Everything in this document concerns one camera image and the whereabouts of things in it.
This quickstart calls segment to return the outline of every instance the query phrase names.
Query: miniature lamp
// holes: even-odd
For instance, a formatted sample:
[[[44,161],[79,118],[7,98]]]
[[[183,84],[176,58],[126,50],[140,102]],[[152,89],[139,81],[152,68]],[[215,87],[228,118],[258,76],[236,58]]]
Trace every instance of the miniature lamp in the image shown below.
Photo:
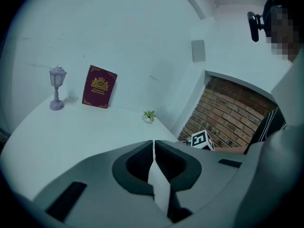
[[[51,77],[51,85],[55,88],[54,100],[49,104],[49,108],[54,111],[58,111],[65,106],[64,103],[59,100],[58,88],[62,86],[67,72],[60,65],[58,65],[50,70],[49,74]]]

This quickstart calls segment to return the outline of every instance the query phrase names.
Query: succulent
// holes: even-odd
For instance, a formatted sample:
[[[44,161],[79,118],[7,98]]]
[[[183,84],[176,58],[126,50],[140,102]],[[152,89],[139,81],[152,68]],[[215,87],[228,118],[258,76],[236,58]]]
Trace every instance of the succulent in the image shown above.
[[[145,111],[145,112],[143,112],[143,116],[146,116],[146,117],[150,118],[151,122],[153,122],[154,118],[156,117],[156,115],[154,113],[155,113],[155,111],[151,111],[151,112],[150,111]]]

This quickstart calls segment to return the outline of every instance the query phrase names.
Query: gold emblem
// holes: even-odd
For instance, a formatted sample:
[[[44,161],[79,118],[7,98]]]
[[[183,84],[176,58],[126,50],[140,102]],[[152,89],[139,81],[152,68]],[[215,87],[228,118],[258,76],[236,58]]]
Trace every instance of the gold emblem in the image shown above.
[[[109,89],[109,85],[108,82],[105,82],[104,78],[95,78],[94,80],[92,80],[91,86],[97,89],[102,89],[102,90],[108,90]]]
[[[100,71],[101,69],[100,69],[100,68],[97,68],[97,67],[92,66],[92,67],[91,67],[91,72],[93,72],[94,70],[95,70],[95,71]]]
[[[87,102],[86,99],[84,99],[84,104],[92,105],[91,103]]]
[[[114,80],[116,79],[116,75],[115,75],[115,74],[112,74],[112,73],[110,73],[110,72],[108,72],[108,74],[109,74],[110,76],[112,76]]]
[[[99,105],[98,107],[101,107],[101,108],[106,108],[107,104],[105,105]]]

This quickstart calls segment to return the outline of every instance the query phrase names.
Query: wall opening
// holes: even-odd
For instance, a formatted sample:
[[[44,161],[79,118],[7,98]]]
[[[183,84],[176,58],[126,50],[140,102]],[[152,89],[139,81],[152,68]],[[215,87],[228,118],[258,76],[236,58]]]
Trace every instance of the wall opening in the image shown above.
[[[207,130],[215,147],[248,146],[263,118],[276,108],[274,102],[247,87],[213,77],[179,140]]]

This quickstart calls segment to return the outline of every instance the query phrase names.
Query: white pot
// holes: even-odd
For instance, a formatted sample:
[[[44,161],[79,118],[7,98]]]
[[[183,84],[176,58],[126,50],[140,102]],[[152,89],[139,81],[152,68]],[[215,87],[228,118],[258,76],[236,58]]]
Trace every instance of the white pot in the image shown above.
[[[151,124],[152,123],[152,121],[151,121],[151,119],[149,118],[149,117],[146,117],[146,116],[142,116],[143,117],[143,120],[146,122],[146,123],[148,123],[148,124]]]

